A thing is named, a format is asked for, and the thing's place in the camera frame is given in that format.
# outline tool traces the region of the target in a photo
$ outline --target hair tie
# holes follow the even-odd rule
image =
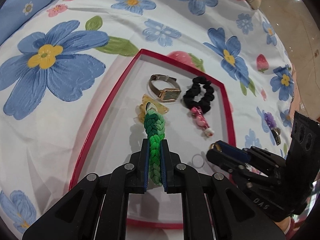
[[[210,102],[214,100],[214,89],[211,86],[211,81],[208,81],[204,76],[196,77],[192,81],[192,87],[183,96],[183,101],[195,117],[196,124],[201,127],[206,136],[211,137],[214,135],[214,131],[210,128],[203,115],[211,108]],[[204,85],[203,88],[206,92],[200,101],[196,102],[194,98],[201,92],[200,84]]]
[[[200,107],[202,113],[205,114],[210,110],[210,102],[214,100],[214,89],[211,86],[211,81],[207,80],[204,76],[195,77],[192,80],[192,87],[187,90],[183,96],[183,101],[186,104],[187,108],[190,110],[193,107]],[[201,88],[200,84],[203,85],[203,88],[206,90],[204,96],[200,99],[199,102],[194,101],[195,97],[200,94]]]

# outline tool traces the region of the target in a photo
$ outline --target yellow flower center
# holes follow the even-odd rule
[[[63,47],[60,45],[52,46],[45,44],[38,50],[38,54],[35,54],[28,60],[27,65],[30,68],[39,65],[40,68],[47,69],[56,62],[56,56],[61,54],[62,51]]]
[[[29,228],[30,225],[24,220],[23,224],[20,225],[22,228]]]
[[[285,85],[286,87],[289,86],[290,77],[286,74],[282,75],[281,84]]]
[[[130,6],[137,5],[139,3],[138,0],[127,0],[127,4]]]
[[[235,58],[230,55],[229,51],[227,51],[226,49],[223,50],[223,55],[224,55],[224,59],[229,63],[231,64],[233,67],[235,67],[235,63],[236,63],[236,60]]]
[[[27,7],[26,7],[26,12],[29,12],[31,10],[31,5],[29,4]]]
[[[61,7],[60,5],[56,5],[52,10],[59,11],[60,7]]]
[[[269,35],[270,35],[270,36],[272,36],[272,35],[273,35],[273,31],[272,31],[272,29],[271,29],[271,28],[268,28],[268,33],[269,33]]]

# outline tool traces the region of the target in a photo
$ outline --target watch face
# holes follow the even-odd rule
[[[163,97],[163,100],[169,100],[169,99],[177,99],[180,95],[180,91],[166,91]]]

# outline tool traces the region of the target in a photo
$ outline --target black scrunchie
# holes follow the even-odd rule
[[[214,89],[210,86],[211,81],[208,81],[204,76],[195,77],[192,80],[192,87],[187,90],[186,94],[183,96],[183,101],[187,108],[191,109],[194,106],[199,106],[202,112],[205,114],[210,110],[210,102],[214,100]],[[201,92],[200,84],[204,85],[203,88],[206,90],[203,98],[199,102],[194,101],[195,96],[199,95]]]

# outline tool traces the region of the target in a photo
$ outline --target wristwatch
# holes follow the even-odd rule
[[[153,85],[152,81],[154,80],[162,80],[162,81],[168,82],[172,84],[174,88],[165,88],[165,89],[159,90]],[[181,93],[180,87],[176,81],[177,81],[176,78],[172,78],[169,76],[152,75],[149,79],[149,87],[152,90],[152,92],[154,92],[157,95],[157,97],[160,98],[162,102],[173,102],[177,100],[177,98]]]

